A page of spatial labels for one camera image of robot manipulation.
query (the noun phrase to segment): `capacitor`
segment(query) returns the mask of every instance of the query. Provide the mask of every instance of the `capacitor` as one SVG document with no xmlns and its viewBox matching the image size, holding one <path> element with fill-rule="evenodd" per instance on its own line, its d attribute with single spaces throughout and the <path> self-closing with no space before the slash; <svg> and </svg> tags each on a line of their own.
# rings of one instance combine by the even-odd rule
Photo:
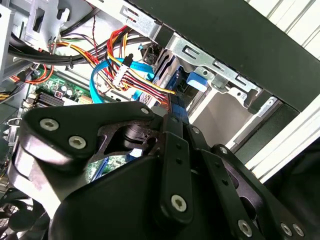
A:
<svg viewBox="0 0 320 240">
<path fill-rule="evenodd" d="M 73 92 L 72 92 L 72 90 L 69 88 L 69 89 L 66 91 L 66 94 L 67 94 L 68 96 L 72 96 Z"/>
<path fill-rule="evenodd" d="M 65 91 L 67 91 L 67 85 L 63 85 L 62 87 L 61 87 L 61 90 L 63 91 L 63 92 L 65 92 Z"/>
</svg>

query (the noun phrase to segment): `screw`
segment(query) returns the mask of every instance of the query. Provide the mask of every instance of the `screw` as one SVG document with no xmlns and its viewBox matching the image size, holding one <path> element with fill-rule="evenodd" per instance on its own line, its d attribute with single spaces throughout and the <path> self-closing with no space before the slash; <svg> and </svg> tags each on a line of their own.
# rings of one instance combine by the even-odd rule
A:
<svg viewBox="0 0 320 240">
<path fill-rule="evenodd" d="M 223 154 L 227 154 L 227 153 L 228 153 L 227 149 L 225 149 L 223 146 L 220 147 L 220 151 L 221 151 Z"/>
<path fill-rule="evenodd" d="M 287 234 L 288 236 L 292 236 L 292 232 L 290 228 L 287 225 L 285 225 L 283 222 L 281 223 L 281 228 L 285 232 L 285 234 Z"/>
<path fill-rule="evenodd" d="M 141 108 L 141 111 L 144 113 L 144 114 L 149 114 L 149 111 L 145 108 Z"/>
<path fill-rule="evenodd" d="M 171 204 L 179 212 L 185 212 L 187 210 L 187 203 L 182 196 L 173 195 L 171 197 Z"/>
<path fill-rule="evenodd" d="M 192 130 L 196 133 L 196 134 L 199 134 L 200 133 L 200 130 L 198 128 L 196 128 L 195 126 L 192 128 Z"/>
<path fill-rule="evenodd" d="M 86 140 L 80 136 L 72 136 L 69 138 L 69 145 L 75 149 L 83 149 L 87 143 Z"/>
<path fill-rule="evenodd" d="M 302 229 L 296 225 L 296 224 L 293 224 L 293 229 L 296 231 L 297 234 L 299 234 L 301 237 L 304 237 L 305 234 L 304 234 L 304 231 L 302 231 Z"/>
<path fill-rule="evenodd" d="M 240 219 L 238 221 L 238 227 L 241 230 L 241 232 L 243 232 L 243 234 L 246 235 L 248 238 L 252 237 L 251 227 L 245 220 Z"/>
<path fill-rule="evenodd" d="M 51 118 L 44 118 L 40 121 L 40 127 L 47 131 L 54 131 L 59 128 L 59 123 Z"/>
</svg>

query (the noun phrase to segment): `black plastic bracket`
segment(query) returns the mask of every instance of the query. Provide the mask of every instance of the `black plastic bracket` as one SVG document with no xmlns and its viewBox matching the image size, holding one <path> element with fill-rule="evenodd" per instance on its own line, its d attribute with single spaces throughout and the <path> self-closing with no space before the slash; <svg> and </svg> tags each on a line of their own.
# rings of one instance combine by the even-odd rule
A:
<svg viewBox="0 0 320 240">
<path fill-rule="evenodd" d="M 172 232 L 193 220 L 189 144 L 183 139 L 183 123 L 173 114 L 163 117 L 164 145 L 157 146 L 162 158 L 159 202 L 154 209 L 158 225 Z"/>
</svg>

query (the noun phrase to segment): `black plastic panel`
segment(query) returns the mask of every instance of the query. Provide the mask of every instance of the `black plastic panel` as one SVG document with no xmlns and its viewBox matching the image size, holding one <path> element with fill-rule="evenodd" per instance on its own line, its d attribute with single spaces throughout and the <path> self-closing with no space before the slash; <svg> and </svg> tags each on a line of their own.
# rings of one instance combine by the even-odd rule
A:
<svg viewBox="0 0 320 240">
<path fill-rule="evenodd" d="M 244 0 L 130 0 L 298 111 L 320 94 L 320 61 Z"/>
</svg>

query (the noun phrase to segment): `cable connector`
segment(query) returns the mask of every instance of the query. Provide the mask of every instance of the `cable connector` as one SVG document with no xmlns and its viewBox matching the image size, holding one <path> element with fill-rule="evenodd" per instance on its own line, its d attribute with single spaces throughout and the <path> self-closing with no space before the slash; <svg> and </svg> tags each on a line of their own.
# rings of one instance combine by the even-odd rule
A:
<svg viewBox="0 0 320 240">
<path fill-rule="evenodd" d="M 113 84 L 115 86 L 119 86 L 121 79 L 124 77 L 124 75 L 126 74 L 126 72 L 128 71 L 128 69 L 130 68 L 133 60 L 134 55 L 132 53 L 130 53 L 128 56 L 126 56 L 118 70 L 118 72 L 116 73 L 114 79 L 113 79 Z"/>
<path fill-rule="evenodd" d="M 130 53 L 128 56 L 124 58 L 122 64 L 130 68 L 133 61 L 134 61 L 134 55 Z"/>
</svg>

